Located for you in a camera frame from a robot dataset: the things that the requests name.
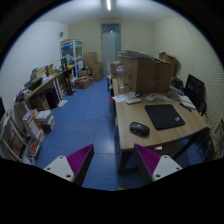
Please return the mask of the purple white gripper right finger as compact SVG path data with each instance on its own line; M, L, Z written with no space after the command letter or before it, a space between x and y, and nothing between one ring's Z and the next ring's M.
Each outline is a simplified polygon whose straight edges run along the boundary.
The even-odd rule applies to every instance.
M134 145L134 154L145 183L152 183L182 169L170 156L160 156L138 144Z

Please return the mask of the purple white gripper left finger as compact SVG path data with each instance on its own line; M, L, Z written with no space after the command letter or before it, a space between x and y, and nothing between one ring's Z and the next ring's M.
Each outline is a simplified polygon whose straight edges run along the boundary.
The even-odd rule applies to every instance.
M94 146L83 147L69 156L58 156L44 170L81 186L94 155Z

